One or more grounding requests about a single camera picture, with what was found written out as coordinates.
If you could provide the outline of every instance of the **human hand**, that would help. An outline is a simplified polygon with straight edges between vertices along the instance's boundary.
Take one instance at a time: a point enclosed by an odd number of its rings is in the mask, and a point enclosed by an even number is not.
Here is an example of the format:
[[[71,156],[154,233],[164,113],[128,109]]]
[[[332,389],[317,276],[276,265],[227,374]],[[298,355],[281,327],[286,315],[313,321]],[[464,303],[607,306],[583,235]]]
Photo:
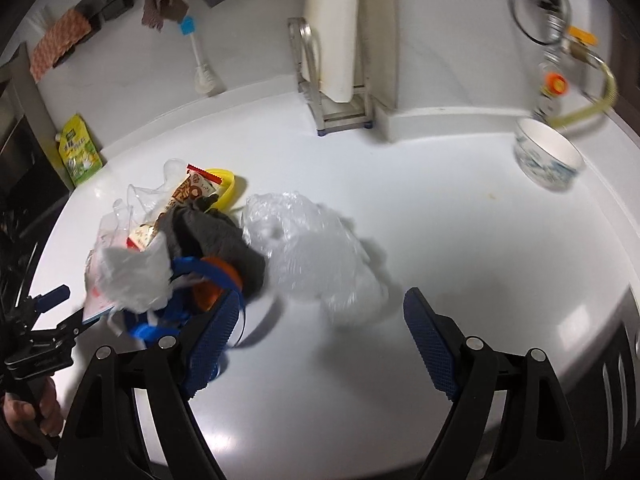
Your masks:
[[[10,394],[6,394],[2,402],[2,409],[4,411],[4,420],[6,420],[9,428],[24,440],[37,444],[36,440],[23,424],[36,417],[33,406],[28,402],[16,400],[12,398]],[[44,420],[40,423],[40,431],[43,434],[56,436],[62,431],[64,418],[62,417],[60,404],[56,400],[56,385],[51,377],[46,378],[44,388],[42,389],[40,413],[42,413],[44,417]]]

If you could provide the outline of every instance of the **white countertop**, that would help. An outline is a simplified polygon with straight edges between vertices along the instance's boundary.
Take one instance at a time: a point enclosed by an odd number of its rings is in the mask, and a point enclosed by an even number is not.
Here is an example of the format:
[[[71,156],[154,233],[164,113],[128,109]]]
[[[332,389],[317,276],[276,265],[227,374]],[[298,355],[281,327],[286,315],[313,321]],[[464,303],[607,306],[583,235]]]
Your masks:
[[[494,349],[539,347],[559,375],[596,337],[636,274],[596,202],[593,169],[566,194],[532,183],[507,133],[387,144],[365,130],[314,135],[295,94],[267,98],[167,131],[113,157],[71,196],[47,243],[32,295],[66,283],[71,298],[40,317],[54,326],[84,297],[83,269],[100,218],[128,184],[157,187],[181,158],[220,167],[253,193],[296,190],[353,225],[390,286],[388,317],[337,332],[316,306],[247,307],[273,329],[228,352],[228,369],[191,407],[229,480],[328,480],[423,460],[450,403],[436,391],[402,318],[418,286],[438,313]],[[68,410],[86,362],[109,342],[98,327],[78,339],[76,364],[54,379]],[[162,462],[148,409],[149,454]]]

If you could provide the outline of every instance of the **blue gripper pad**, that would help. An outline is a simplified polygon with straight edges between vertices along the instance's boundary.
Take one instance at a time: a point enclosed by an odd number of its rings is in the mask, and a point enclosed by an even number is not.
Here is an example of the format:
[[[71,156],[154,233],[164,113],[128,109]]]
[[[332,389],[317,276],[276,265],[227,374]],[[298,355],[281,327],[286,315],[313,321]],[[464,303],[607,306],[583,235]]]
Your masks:
[[[230,291],[215,309],[216,313],[200,334],[188,357],[187,374],[181,386],[189,399],[198,390],[207,386],[218,370],[218,359],[238,322],[240,313],[238,294]]]
[[[404,321],[420,351],[433,386],[445,392],[447,399],[457,399],[460,386],[456,382],[456,359],[438,330],[437,314],[415,287],[404,295]]]

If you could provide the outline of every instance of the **yellow green detergent pouch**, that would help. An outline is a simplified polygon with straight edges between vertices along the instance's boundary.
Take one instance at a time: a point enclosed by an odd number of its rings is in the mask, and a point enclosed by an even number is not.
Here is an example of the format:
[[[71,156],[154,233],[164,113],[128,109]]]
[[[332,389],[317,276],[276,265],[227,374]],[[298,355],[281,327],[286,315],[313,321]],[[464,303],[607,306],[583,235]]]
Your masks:
[[[60,134],[62,162],[76,186],[100,170],[102,161],[80,115],[71,117]]]

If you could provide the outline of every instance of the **white cutting board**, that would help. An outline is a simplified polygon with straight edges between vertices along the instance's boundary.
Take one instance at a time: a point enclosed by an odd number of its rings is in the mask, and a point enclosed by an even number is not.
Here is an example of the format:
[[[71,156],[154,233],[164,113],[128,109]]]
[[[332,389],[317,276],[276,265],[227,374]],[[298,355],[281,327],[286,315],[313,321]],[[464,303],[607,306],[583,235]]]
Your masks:
[[[314,35],[320,91],[348,103],[353,97],[358,0],[306,0],[304,17]],[[306,62],[303,76],[309,80]]]

